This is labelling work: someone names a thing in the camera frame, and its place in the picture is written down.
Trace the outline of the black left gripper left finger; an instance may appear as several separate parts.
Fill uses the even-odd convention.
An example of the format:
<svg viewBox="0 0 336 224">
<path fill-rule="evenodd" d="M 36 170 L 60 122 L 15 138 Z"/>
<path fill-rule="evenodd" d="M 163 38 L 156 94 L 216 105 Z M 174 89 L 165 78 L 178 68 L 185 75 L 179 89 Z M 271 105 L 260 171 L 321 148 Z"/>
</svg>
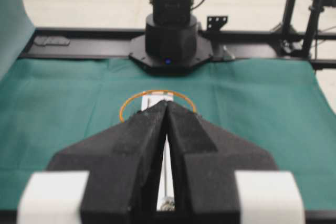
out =
<svg viewBox="0 0 336 224">
<path fill-rule="evenodd" d="M 156 212 L 168 103 L 56 152 L 48 171 L 87 170 L 83 223 L 144 223 Z"/>
</svg>

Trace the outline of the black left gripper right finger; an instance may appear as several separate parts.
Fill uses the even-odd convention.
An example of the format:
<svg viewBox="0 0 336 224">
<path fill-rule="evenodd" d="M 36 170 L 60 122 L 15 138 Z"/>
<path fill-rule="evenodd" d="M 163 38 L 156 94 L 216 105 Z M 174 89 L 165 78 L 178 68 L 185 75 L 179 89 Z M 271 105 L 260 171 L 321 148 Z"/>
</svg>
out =
<svg viewBox="0 0 336 224">
<path fill-rule="evenodd" d="M 189 223 L 240 223 L 236 170 L 278 170 L 265 149 L 168 102 L 177 212 Z"/>
</svg>

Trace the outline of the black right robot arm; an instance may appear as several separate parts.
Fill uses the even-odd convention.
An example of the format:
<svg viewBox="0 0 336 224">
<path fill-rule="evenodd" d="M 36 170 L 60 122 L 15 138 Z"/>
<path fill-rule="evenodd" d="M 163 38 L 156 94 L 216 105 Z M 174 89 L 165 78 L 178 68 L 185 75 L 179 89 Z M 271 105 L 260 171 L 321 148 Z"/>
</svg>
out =
<svg viewBox="0 0 336 224">
<path fill-rule="evenodd" d="M 187 70 L 210 57 L 210 43 L 197 32 L 194 0 L 150 0 L 153 12 L 135 57 L 147 55 L 151 68 Z M 142 175 L 158 185 L 164 143 L 170 144 L 176 211 L 154 216 L 174 223 L 271 223 L 275 204 L 266 191 L 278 166 L 269 152 L 218 127 L 174 102 L 159 102 L 135 122 L 147 130 Z"/>
</svg>

